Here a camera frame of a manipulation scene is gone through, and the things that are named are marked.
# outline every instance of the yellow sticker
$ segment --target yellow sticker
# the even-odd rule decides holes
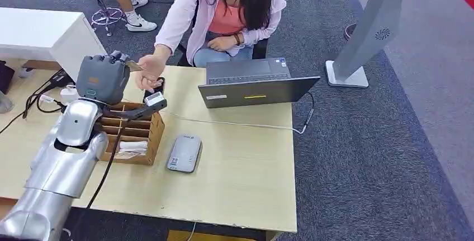
[[[247,97],[244,97],[244,98],[249,99],[249,98],[262,98],[262,97],[267,97],[267,96],[262,94],[260,96],[247,96]]]

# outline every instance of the pink cardigan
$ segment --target pink cardigan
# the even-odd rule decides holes
[[[188,30],[192,18],[195,14],[197,0],[175,0],[174,4],[168,11],[168,15],[157,35],[155,46],[163,44],[169,47],[174,53],[183,34]],[[199,0],[197,9],[196,24],[188,40],[186,57],[191,64],[192,58],[197,50],[204,44],[205,37],[211,21],[216,11],[217,2],[214,5],[207,4],[206,0]],[[281,11],[286,7],[285,0],[272,0],[271,16],[268,28],[258,30],[242,31],[244,35],[244,43],[240,46],[234,46],[227,52],[231,56],[235,56],[239,50],[245,46],[256,44],[259,40],[269,38],[276,30],[281,19]]]

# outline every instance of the floor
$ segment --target floor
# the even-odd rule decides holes
[[[385,52],[473,225],[474,11],[464,0],[404,0],[402,9]]]
[[[285,56],[294,77],[324,76],[324,61],[344,47],[343,28],[357,21],[361,3],[287,2],[268,56]],[[402,23],[416,26],[402,27],[386,52],[367,63],[369,88],[332,88],[321,81],[312,89],[313,121],[304,135],[294,135],[298,233],[280,240],[474,240],[466,205],[473,180],[466,168],[472,165],[467,153],[472,140],[466,139],[472,132],[472,82],[466,78],[472,73],[466,60],[472,38],[458,35],[472,35],[472,26],[463,19],[472,20],[472,12],[457,0],[404,4],[415,2],[420,4],[404,5],[410,11],[404,12]],[[438,13],[440,5],[455,11]],[[86,16],[97,9],[93,0],[1,0],[0,6]],[[139,12],[161,24],[168,8],[151,3]],[[450,30],[440,29],[443,20],[451,21]],[[97,35],[108,51],[122,50],[137,59],[152,51],[156,32],[131,34],[120,26],[113,37],[102,30]],[[180,55],[176,52],[170,63]],[[309,106],[306,98],[294,105],[295,127],[304,123]],[[73,228],[79,212],[72,211],[67,228]],[[75,240],[165,240],[168,229],[192,227],[100,211],[88,211],[85,218],[87,223],[73,233]],[[198,224],[196,230],[262,240],[260,231],[249,229]]]

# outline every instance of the silver robotic arm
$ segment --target silver robotic arm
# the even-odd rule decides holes
[[[66,107],[42,142],[23,195],[0,221],[0,236],[59,240],[73,200],[80,198],[108,146],[107,134],[96,125],[104,112],[112,113],[108,105],[119,103],[123,97],[130,75],[126,59],[118,51],[84,58],[77,81],[82,98]],[[113,114],[128,120],[151,115],[167,104],[158,93],[147,98],[142,109]],[[72,153],[69,147],[82,152]]]

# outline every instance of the bracelet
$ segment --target bracelet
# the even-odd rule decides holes
[[[240,41],[239,35],[238,35],[238,34],[234,34],[234,37],[235,37],[235,40],[237,41],[237,46],[241,45],[242,42]]]

